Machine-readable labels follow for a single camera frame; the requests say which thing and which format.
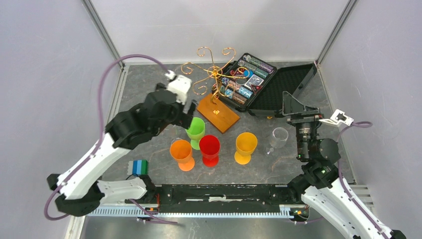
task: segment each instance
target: black case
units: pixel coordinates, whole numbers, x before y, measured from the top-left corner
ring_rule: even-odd
[[[234,61],[227,65],[223,69],[223,72],[225,75],[229,75],[230,70],[235,70],[237,67],[237,61]],[[282,118],[284,117],[281,113],[283,91],[287,91],[297,98],[316,73],[317,68],[315,64],[283,67],[272,73],[271,77],[269,77],[270,75],[267,76],[263,82],[263,88],[246,101],[244,105],[227,97],[219,97],[219,100],[226,105],[235,108],[239,112],[248,111],[252,116]]]

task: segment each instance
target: cup base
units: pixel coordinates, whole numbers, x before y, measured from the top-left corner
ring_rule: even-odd
[[[204,163],[205,166],[207,167],[214,167],[218,164],[219,161],[219,157],[215,157],[215,158],[204,158],[202,157],[202,162]]]
[[[199,141],[191,139],[191,146],[195,150],[199,150]]]
[[[187,163],[179,163],[178,165],[179,165],[180,170],[184,172],[188,172],[194,168],[195,160],[191,158],[191,160],[189,160]]]
[[[236,160],[236,162],[238,164],[245,165],[245,164],[247,164],[247,163],[250,162],[250,159],[251,159],[251,156],[250,155],[248,155],[248,156],[242,156],[238,152],[234,153],[234,160]]]

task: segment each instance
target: wooden board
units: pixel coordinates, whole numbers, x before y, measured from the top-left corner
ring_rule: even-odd
[[[240,119],[240,117],[220,100],[214,100],[214,102],[217,103],[217,109],[219,111],[216,115],[214,113],[215,105],[211,103],[211,96],[212,94],[209,94],[199,101],[197,110],[221,133],[225,133]]]

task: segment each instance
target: marble table surface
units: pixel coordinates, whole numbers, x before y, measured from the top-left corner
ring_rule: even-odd
[[[273,62],[278,68],[306,64],[308,62]],[[167,65],[170,70],[181,74],[181,65]],[[202,64],[208,68],[211,64]],[[206,76],[206,73],[194,69],[189,77],[195,82]],[[157,65],[130,66],[127,73],[119,111],[126,111],[133,105],[143,102],[147,93],[154,90],[159,82],[166,83],[164,75]],[[212,87],[212,79],[207,80],[206,86],[209,91]],[[188,104],[191,99],[199,100],[203,96],[194,94],[188,95]],[[332,114],[328,104],[327,95],[324,90],[319,74],[310,80],[298,99],[306,105],[319,107],[326,117]],[[179,169],[177,163],[171,157],[169,148],[173,139],[179,137],[189,140],[184,129],[180,127],[167,127],[163,133],[154,137],[151,141],[139,145],[135,150],[117,161],[103,175],[103,180],[116,181],[124,180],[127,177],[128,162],[132,160],[146,159],[149,162],[149,172],[155,184],[222,184],[222,183],[280,183],[287,184],[294,177],[301,173],[301,163],[296,160],[296,138],[295,129],[286,123],[285,118],[267,119],[266,117],[253,117],[248,113],[241,113],[234,110],[240,120],[226,133],[221,134],[202,115],[195,112],[196,117],[203,118],[206,122],[206,134],[215,135],[221,142],[219,163],[213,168],[208,168],[202,163],[202,156],[199,151],[194,150],[195,167],[189,172]],[[276,149],[275,154],[266,156],[264,148],[269,144],[268,136],[276,127],[284,127],[289,132],[289,138],[283,148]],[[251,161],[246,165],[240,165],[234,160],[236,152],[235,140],[243,132],[251,132],[258,138],[258,147],[252,154]],[[330,137],[336,139],[339,130],[335,127],[322,125],[318,129],[320,138]],[[353,182],[353,175],[347,162],[342,144],[339,146],[342,156],[342,171],[349,182]]]

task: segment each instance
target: wall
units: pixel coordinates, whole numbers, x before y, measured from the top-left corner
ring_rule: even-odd
[[[0,238],[63,238],[69,220],[43,216],[46,177],[98,138],[97,85],[113,59],[78,0],[2,1],[0,32]],[[106,112],[117,78],[105,85]]]
[[[419,0],[359,1],[322,62],[334,108],[370,129],[343,140],[380,219],[407,238],[422,223],[422,15]]]
[[[92,0],[121,55],[164,62],[210,62],[233,47],[263,60],[315,60],[347,0]],[[141,59],[129,61],[140,62]]]

